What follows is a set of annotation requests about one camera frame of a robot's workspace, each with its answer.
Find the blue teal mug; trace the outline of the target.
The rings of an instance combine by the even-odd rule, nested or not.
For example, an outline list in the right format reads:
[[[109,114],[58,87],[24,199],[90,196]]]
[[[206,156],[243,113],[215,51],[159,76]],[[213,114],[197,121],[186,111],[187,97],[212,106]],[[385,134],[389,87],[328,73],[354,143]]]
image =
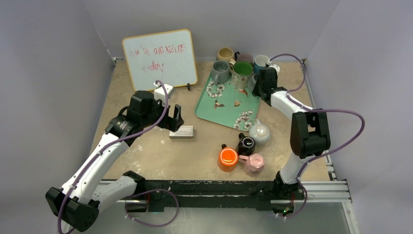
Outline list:
[[[255,74],[258,74],[261,69],[269,67],[271,65],[270,58],[266,55],[257,55],[254,58],[253,71]]]

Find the cream white mug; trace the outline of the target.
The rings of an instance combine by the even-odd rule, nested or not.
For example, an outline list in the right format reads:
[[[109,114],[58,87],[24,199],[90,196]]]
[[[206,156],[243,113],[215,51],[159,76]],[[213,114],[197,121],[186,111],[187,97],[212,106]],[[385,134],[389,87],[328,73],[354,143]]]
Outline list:
[[[249,62],[235,61],[234,59],[231,59],[228,63],[232,85],[238,89],[246,88],[249,80],[253,76],[252,65]]]

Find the mauve purple mug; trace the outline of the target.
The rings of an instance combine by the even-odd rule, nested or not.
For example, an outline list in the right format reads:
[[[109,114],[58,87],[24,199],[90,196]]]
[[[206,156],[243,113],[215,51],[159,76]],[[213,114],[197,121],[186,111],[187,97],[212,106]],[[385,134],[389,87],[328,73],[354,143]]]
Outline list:
[[[234,54],[236,61],[245,61],[250,64],[254,64],[254,57],[248,52],[236,52]]]

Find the grey mug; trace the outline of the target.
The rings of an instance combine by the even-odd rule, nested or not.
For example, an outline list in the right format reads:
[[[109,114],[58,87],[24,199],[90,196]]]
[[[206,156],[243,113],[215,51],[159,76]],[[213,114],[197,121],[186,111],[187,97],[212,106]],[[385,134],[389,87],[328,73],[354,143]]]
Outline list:
[[[211,78],[214,85],[225,83],[229,80],[229,63],[224,60],[214,62],[211,70]]]

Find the beige brown mug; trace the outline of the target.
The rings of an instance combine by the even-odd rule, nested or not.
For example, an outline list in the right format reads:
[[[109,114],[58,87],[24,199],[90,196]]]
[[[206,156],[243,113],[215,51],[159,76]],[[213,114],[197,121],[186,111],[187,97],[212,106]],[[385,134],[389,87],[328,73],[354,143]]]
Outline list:
[[[221,48],[217,52],[216,59],[230,62],[232,60],[235,60],[235,52],[231,48],[227,48],[227,47]]]

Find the orange mug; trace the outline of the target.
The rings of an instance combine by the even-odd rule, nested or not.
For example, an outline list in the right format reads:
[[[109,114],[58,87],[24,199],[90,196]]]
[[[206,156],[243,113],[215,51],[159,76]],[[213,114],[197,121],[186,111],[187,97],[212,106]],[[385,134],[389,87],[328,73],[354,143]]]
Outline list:
[[[221,148],[217,161],[218,167],[224,172],[235,170],[239,159],[237,151],[226,144],[222,144]]]

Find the black mug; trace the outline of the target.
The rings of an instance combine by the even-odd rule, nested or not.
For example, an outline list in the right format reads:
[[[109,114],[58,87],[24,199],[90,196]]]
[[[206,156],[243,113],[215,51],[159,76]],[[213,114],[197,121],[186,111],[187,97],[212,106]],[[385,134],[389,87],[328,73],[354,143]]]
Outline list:
[[[239,156],[250,156],[253,154],[256,148],[255,140],[252,137],[245,136],[243,133],[239,133],[239,143],[236,147],[236,151]]]

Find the pink faceted mug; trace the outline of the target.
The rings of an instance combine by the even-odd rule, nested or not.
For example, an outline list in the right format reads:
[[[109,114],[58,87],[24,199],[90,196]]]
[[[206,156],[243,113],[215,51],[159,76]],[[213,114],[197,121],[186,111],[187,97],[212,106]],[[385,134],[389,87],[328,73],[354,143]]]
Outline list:
[[[264,157],[258,153],[250,156],[239,155],[238,161],[243,164],[243,170],[248,176],[259,175],[265,165]]]

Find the grey-blue upside-down mug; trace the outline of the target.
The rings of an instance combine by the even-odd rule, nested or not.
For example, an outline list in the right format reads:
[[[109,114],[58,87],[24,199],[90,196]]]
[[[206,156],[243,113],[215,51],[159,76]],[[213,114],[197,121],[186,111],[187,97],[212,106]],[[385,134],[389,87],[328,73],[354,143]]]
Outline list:
[[[253,93],[253,90],[254,90],[254,88],[255,88],[255,85],[256,85],[256,74],[254,74],[250,79],[249,79],[249,81],[248,81],[248,84],[247,84],[247,88],[249,89],[249,91],[251,92],[251,93]]]

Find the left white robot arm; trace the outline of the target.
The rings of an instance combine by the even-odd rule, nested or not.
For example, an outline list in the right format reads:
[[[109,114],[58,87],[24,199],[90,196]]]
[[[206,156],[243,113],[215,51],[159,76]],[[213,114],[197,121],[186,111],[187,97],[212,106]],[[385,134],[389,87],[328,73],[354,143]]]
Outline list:
[[[124,197],[140,199],[151,193],[156,197],[162,194],[162,188],[151,189],[142,176],[132,171],[105,187],[99,187],[99,183],[143,133],[156,126],[175,132],[183,125],[179,105],[175,105],[173,116],[168,116],[172,92],[171,87],[135,92],[129,105],[110,120],[98,146],[78,171],[61,187],[47,191],[46,200],[58,218],[58,233],[88,230],[100,212]]]

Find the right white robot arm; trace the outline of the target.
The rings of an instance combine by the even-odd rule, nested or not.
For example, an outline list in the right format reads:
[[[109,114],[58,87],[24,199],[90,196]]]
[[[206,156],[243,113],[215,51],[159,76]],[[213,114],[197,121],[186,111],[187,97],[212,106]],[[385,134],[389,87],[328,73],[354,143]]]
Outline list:
[[[320,156],[331,146],[327,115],[291,97],[277,85],[278,72],[273,67],[261,69],[255,76],[253,95],[269,106],[281,111],[290,121],[290,147],[292,154],[285,166],[277,172],[274,194],[286,198],[299,185],[301,174],[310,160]]]

